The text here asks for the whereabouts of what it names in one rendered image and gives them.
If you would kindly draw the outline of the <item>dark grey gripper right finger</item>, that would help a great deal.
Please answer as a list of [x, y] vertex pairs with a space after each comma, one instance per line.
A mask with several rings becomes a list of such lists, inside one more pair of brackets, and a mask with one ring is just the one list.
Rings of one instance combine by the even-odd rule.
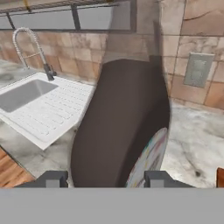
[[191, 188], [190, 185], [173, 179], [166, 171], [146, 171], [144, 186], [149, 188]]

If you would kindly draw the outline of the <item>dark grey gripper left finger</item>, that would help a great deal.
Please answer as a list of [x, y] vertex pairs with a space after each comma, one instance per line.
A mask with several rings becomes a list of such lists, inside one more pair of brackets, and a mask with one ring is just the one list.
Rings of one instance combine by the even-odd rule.
[[61, 188], [68, 187], [68, 171], [46, 171], [39, 178], [23, 183], [19, 187]]

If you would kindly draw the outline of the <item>wooden cabinet front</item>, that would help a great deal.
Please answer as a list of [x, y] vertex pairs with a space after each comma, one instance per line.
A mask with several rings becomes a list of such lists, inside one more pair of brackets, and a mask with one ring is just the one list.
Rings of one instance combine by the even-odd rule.
[[34, 179], [0, 146], [0, 188], [12, 188]]

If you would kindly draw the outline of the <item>reddish brown cutting board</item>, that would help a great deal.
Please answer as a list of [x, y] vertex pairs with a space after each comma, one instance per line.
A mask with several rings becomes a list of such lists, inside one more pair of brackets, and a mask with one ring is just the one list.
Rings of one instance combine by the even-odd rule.
[[218, 168], [216, 172], [216, 186], [224, 187], [224, 169]]

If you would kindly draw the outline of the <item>dark brown rounded jar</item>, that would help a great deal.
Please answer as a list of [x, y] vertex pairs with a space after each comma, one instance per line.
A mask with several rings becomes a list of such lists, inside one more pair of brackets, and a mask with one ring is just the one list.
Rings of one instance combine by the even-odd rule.
[[123, 187], [147, 143], [170, 124], [160, 59], [117, 59], [101, 69], [73, 141], [76, 187]]

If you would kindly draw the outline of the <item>white sink with drainboard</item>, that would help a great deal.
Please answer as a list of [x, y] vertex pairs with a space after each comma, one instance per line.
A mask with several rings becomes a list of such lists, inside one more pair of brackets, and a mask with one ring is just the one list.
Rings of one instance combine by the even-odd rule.
[[35, 73], [0, 88], [0, 119], [44, 150], [78, 127], [93, 85]]

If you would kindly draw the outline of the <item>dark framed window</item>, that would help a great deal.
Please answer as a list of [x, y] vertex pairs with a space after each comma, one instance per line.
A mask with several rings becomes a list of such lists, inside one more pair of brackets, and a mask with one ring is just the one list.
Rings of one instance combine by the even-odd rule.
[[134, 32], [137, 0], [0, 0], [0, 31]]

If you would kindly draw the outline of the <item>grey wall socket plate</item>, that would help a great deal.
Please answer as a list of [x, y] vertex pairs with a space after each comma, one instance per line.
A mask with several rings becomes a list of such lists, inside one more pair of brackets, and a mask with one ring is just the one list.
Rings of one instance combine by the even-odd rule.
[[206, 85], [214, 55], [211, 53], [191, 52], [187, 63], [184, 84], [203, 88]]

